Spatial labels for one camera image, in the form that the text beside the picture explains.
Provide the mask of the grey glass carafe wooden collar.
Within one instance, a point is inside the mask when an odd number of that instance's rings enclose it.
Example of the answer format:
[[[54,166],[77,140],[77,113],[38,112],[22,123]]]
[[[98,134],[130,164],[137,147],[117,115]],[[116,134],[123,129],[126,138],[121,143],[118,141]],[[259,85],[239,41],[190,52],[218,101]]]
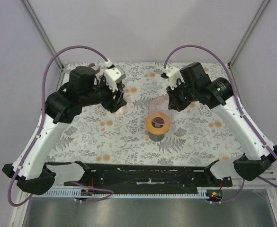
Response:
[[[170,117],[161,111],[150,114],[145,120],[149,138],[154,142],[163,140],[165,134],[170,129],[170,124]]]

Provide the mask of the orange coffee filter pack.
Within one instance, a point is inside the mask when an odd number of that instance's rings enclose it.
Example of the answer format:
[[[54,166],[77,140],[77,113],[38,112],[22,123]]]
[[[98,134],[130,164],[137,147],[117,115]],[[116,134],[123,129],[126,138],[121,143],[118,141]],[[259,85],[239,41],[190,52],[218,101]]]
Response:
[[[120,107],[116,112],[114,112],[114,115],[122,115],[125,112],[126,105]]]

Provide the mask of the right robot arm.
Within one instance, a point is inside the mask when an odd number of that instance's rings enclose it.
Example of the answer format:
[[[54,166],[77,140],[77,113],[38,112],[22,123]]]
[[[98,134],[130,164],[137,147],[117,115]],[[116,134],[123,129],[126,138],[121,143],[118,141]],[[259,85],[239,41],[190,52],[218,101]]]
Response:
[[[254,132],[255,122],[238,108],[230,82],[225,78],[212,81],[201,63],[194,62],[181,69],[164,68],[161,77],[168,79],[166,88],[169,96],[168,109],[183,111],[192,102],[206,105],[229,127],[241,147],[243,155],[228,161],[215,161],[207,166],[204,182],[215,186],[222,178],[240,176],[252,181],[269,169],[277,156],[277,145],[265,135],[258,137]]]

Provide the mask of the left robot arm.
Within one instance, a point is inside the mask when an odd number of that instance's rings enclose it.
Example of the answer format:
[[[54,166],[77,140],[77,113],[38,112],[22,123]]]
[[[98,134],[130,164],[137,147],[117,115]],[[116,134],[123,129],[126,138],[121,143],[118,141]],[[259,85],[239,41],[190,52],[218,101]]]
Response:
[[[119,66],[106,69],[100,77],[88,66],[78,66],[69,73],[69,81],[52,93],[45,102],[31,143],[2,171],[15,178],[23,192],[34,195],[46,193],[54,184],[76,181],[85,186],[91,180],[90,168],[81,161],[60,164],[47,163],[47,157],[63,131],[81,114],[86,106],[101,104],[115,113],[126,105],[121,86],[125,72]]]

